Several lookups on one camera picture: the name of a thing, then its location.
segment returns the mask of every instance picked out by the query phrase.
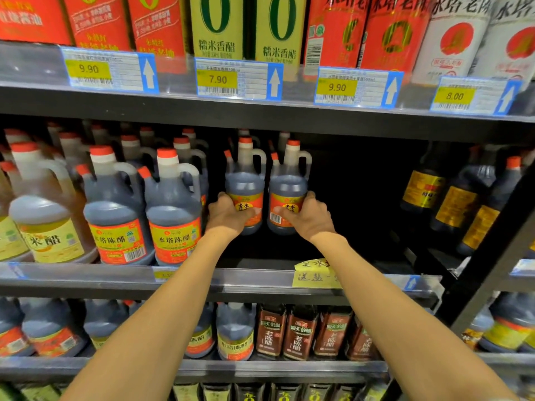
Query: white arrow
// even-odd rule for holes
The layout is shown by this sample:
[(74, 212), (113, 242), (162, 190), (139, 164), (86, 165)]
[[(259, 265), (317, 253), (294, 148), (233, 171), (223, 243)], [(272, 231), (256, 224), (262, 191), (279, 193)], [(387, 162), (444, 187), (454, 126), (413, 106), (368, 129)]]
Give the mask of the white arrow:
[(394, 99), (395, 94), (398, 92), (398, 80), (396, 77), (394, 77), (394, 80), (390, 83), (386, 90), (386, 101), (385, 104), (389, 105), (392, 104), (392, 100)]
[(509, 91), (504, 95), (504, 99), (498, 108), (498, 112), (504, 112), (514, 96), (514, 87), (510, 87)]
[(280, 84), (280, 79), (277, 73), (277, 69), (273, 71), (273, 75), (271, 76), (271, 80), (269, 80), (269, 84), (271, 84), (271, 97), (277, 97), (277, 95), (279, 94), (279, 84)]
[(143, 74), (147, 78), (147, 88), (154, 88), (154, 70), (149, 63), (149, 59), (145, 60), (145, 67), (143, 69)]

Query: forearm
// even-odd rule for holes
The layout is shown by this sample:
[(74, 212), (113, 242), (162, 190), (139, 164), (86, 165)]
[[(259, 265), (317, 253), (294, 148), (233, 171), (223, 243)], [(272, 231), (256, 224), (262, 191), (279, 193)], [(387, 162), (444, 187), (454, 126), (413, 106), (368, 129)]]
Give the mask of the forearm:
[(224, 227), (208, 231), (174, 276), (97, 351), (62, 401), (166, 400), (231, 239)]
[(343, 236), (322, 232), (311, 241), (333, 267), (410, 399), (517, 399), (458, 337), (362, 259)]

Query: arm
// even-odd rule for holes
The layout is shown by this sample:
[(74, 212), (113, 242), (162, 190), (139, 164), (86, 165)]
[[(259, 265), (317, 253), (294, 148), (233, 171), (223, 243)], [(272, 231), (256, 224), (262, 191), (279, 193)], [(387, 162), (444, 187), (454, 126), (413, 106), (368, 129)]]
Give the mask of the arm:
[(238, 212), (224, 193), (195, 251), (76, 376), (61, 401), (167, 400), (201, 316), (216, 263), (260, 209)]
[(309, 192), (298, 214), (275, 212), (325, 256), (359, 320), (412, 400), (518, 400), (438, 319), (361, 258), (334, 231), (331, 214)]

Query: hand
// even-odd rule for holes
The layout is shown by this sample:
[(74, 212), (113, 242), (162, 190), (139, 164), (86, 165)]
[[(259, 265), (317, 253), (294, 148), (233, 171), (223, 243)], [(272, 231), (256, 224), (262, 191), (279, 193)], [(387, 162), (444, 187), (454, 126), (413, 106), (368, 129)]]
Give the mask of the hand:
[(290, 222), (298, 234), (309, 242), (311, 242), (314, 235), (320, 232), (336, 233), (331, 220), (331, 213), (327, 211), (327, 206), (324, 202), (316, 200), (316, 195), (313, 191), (308, 192), (298, 213), (283, 207), (275, 207), (273, 211)]
[(210, 212), (210, 218), (206, 225), (206, 232), (216, 227), (226, 227), (233, 235), (232, 239), (234, 239), (244, 230), (245, 222), (262, 210), (252, 207), (245, 211), (238, 211), (234, 207), (232, 199), (224, 192), (220, 192), (217, 196), (217, 201), (208, 206), (208, 211)]

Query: person's right hand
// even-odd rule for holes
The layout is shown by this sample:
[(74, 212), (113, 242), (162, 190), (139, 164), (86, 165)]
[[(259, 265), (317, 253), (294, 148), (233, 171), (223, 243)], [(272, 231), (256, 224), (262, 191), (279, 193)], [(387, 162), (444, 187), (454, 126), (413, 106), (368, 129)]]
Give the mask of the person's right hand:
[(290, 222), (298, 234), (309, 242), (311, 242), (314, 235), (320, 232), (336, 233), (331, 220), (331, 213), (327, 211), (327, 206), (324, 202), (316, 200), (316, 195), (313, 191), (308, 192), (304, 198), (301, 211), (298, 213), (283, 207), (275, 207), (273, 211)]

